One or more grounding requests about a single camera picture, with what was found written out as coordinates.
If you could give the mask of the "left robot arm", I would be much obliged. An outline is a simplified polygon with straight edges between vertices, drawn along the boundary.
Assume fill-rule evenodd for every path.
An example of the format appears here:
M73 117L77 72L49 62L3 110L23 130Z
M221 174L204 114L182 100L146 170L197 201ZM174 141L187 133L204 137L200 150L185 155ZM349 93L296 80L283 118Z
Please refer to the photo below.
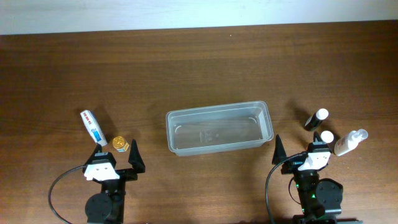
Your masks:
M132 140L128 169L116 170L116 160L112 153L103 152L98 144L85 162L83 174L88 181L101 185L101 191L91 196L85 205L88 223L123 223L126 182L137 180L137 175L146 171L145 164Z

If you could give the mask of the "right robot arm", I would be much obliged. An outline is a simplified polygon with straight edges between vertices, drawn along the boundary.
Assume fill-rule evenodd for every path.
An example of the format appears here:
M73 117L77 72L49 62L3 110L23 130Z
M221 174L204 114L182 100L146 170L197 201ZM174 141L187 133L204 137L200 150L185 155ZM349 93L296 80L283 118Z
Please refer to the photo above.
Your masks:
M280 136L275 137L275 149L272 158L274 167L267 175L265 186L266 208L271 223L275 220L271 214L269 205L269 181L277 168L281 168L281 174L292 174L290 182L295 182L299 201L302 209L301 215L294 215L292 223L328 224L328 223L362 223L355 218L339 219L342 213L343 186L333 179L321 179L319 171L327 165L331 156L331 149L314 132L313 141L303 152L288 156L284 149Z

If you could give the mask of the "orange bottle white cap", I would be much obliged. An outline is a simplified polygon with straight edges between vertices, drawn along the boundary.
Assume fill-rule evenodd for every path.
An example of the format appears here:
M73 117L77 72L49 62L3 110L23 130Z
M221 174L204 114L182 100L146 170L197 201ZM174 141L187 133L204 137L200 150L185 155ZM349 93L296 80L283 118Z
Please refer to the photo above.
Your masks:
M320 135L323 142L329 144L334 141L334 135L331 131L323 131Z

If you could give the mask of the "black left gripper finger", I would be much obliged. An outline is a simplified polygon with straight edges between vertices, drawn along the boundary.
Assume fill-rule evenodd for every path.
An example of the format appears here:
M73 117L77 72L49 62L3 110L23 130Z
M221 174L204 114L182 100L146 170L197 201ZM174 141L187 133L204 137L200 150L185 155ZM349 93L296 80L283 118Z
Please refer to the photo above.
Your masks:
M131 143L128 163L132 165L132 168L135 170L136 173L144 173L146 171L146 166L139 153L137 142L135 139L133 139Z
M102 145L97 144L94 151L91 153L90 157L88 160L84 163L85 166L89 165L92 163L93 160L95 160L95 154L101 153L102 152Z

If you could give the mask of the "white spray bottle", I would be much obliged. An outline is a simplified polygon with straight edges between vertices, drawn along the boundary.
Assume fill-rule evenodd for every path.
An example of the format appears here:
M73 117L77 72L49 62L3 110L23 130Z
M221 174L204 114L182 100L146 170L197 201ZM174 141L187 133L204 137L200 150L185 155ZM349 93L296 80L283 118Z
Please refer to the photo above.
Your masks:
M351 131L343 138L337 140L333 152L336 156L342 156L343 154L356 149L358 144L367 138L368 132L365 129Z

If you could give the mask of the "black bottle white cap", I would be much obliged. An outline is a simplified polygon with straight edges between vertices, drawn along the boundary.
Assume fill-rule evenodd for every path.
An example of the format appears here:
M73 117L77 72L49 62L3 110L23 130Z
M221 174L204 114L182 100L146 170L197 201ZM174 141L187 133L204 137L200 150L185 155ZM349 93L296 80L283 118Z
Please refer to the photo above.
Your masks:
M322 122L325 119L327 119L328 115L329 115L329 112L327 109L325 109L325 108L319 109L313 115L311 115L311 117L309 117L309 119L307 119L307 121L304 125L304 129L306 131L316 130L319 127L319 125L321 125Z

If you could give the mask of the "white blue medicine box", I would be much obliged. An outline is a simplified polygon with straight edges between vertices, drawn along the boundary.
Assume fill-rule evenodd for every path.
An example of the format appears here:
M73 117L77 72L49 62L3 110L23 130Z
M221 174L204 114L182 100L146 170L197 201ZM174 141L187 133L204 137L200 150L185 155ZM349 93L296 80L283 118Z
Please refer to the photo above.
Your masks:
M84 110L80 113L86 130L96 144L105 146L108 144L100 125L98 124L94 114L90 110Z

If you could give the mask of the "gold lid balm jar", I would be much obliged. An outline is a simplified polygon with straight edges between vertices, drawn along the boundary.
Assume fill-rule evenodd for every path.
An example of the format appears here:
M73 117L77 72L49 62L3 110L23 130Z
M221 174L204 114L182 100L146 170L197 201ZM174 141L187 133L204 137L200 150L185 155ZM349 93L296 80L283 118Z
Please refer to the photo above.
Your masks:
M122 136L116 136L112 140L112 145L118 152L126 152L129 149L129 144Z

